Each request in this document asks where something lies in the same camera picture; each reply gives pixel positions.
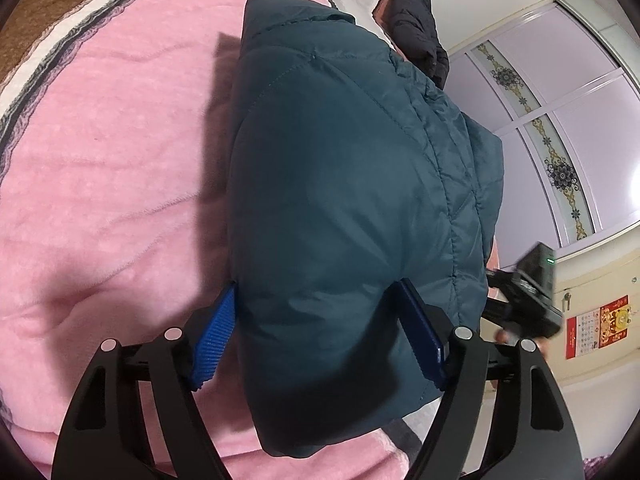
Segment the red wall calendar poster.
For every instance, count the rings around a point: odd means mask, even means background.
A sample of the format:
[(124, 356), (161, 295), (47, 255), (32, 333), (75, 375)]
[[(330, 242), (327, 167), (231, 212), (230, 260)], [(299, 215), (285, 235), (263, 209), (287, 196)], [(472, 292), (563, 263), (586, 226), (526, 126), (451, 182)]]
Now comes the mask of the red wall calendar poster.
[(631, 307), (623, 296), (566, 320), (565, 359), (601, 350), (628, 336)]

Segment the white wardrobe with floral trim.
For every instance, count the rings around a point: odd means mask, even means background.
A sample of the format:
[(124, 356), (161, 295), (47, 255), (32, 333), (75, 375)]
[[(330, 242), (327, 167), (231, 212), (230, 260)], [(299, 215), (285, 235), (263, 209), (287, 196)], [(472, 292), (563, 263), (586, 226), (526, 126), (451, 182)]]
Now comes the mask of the white wardrobe with floral trim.
[(596, 0), (553, 0), (458, 51), (446, 92), (504, 156), (504, 266), (582, 252), (639, 221), (639, 46)]

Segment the teal quilted puffer jacket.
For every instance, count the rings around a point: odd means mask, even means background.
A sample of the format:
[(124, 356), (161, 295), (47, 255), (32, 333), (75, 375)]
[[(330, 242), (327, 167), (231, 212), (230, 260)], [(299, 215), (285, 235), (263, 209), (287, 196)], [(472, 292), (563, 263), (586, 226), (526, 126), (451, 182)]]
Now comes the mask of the teal quilted puffer jacket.
[(229, 254), (262, 448), (305, 458), (435, 400), (387, 287), (477, 327), (498, 136), (346, 13), (248, 0), (230, 105)]

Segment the striped patchwork bed blanket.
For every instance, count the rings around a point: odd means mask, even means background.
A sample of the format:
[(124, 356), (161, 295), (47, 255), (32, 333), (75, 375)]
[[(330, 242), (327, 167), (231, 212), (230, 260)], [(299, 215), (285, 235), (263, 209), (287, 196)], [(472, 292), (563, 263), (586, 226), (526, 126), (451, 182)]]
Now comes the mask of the striped patchwork bed blanket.
[[(1, 419), (41, 479), (60, 473), (65, 415), (104, 342), (118, 356), (160, 339), (233, 280), (230, 105), (247, 1), (91, 0), (6, 84)], [(268, 454), (238, 328), (194, 400), (235, 479), (401, 479), (410, 467), (387, 424), (305, 458)]]

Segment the dark navy folded jacket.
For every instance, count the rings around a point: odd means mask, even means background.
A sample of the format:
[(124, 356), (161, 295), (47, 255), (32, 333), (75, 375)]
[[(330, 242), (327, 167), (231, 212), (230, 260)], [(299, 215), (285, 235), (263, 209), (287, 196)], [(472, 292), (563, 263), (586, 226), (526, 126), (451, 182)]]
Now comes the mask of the dark navy folded jacket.
[(387, 24), (402, 54), (437, 88), (445, 88), (449, 58), (439, 41), (432, 0), (390, 0)]

